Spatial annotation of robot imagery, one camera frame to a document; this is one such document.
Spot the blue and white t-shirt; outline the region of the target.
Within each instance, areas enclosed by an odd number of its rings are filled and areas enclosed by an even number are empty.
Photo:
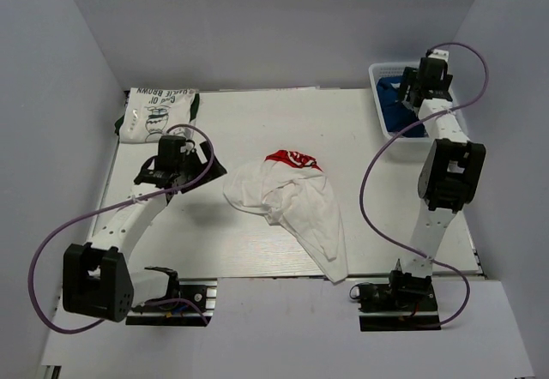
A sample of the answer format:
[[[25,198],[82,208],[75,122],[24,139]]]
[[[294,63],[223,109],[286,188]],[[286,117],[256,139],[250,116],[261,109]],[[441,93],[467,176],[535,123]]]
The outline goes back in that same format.
[[[401,75],[383,77],[376,85],[383,121],[389,133],[398,133],[419,120],[412,110],[398,100],[401,79]]]

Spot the white Coca-Cola t-shirt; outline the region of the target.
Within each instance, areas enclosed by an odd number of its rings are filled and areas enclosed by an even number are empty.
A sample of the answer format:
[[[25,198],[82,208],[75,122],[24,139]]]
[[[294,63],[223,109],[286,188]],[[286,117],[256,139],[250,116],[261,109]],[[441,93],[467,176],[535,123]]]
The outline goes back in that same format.
[[[332,283],[348,276],[340,205],[314,157],[278,150],[229,172],[223,194],[233,208],[290,233]]]

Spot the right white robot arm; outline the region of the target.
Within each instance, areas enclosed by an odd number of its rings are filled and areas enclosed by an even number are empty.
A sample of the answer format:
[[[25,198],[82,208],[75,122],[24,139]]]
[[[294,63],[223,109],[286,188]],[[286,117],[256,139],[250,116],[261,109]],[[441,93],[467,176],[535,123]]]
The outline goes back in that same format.
[[[398,100],[422,120],[431,148],[418,180],[413,252],[397,261],[392,285],[425,290],[431,284],[432,261],[451,221],[473,200],[486,157],[485,146],[469,140],[452,110],[448,60],[447,51],[428,51],[417,68],[405,68],[398,90]]]

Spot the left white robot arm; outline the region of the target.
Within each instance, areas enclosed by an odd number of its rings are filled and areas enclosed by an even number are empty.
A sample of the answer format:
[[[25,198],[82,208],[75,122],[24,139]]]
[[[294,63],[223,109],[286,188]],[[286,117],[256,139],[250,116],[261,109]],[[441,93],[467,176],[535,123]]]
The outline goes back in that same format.
[[[121,322],[136,308],[180,304],[178,273],[160,266],[131,272],[131,254],[154,219],[177,194],[226,174],[209,139],[195,144],[164,135],[133,180],[127,199],[110,221],[84,244],[71,244],[63,255],[62,302],[65,311]]]

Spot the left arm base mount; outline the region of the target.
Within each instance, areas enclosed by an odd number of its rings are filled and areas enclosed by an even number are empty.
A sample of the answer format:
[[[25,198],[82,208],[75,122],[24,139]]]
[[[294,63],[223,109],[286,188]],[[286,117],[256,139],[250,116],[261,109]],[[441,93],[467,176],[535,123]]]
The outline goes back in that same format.
[[[205,328],[214,315],[218,280],[181,280],[182,301],[141,305],[125,319],[127,326]]]

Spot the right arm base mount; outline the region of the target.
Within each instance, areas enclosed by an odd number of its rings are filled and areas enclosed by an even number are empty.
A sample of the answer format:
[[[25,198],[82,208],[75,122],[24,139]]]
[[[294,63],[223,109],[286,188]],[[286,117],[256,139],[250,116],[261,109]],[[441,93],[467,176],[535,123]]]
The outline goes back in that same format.
[[[437,331],[442,328],[432,278],[393,270],[386,283],[362,282],[349,298],[359,304],[362,332]]]

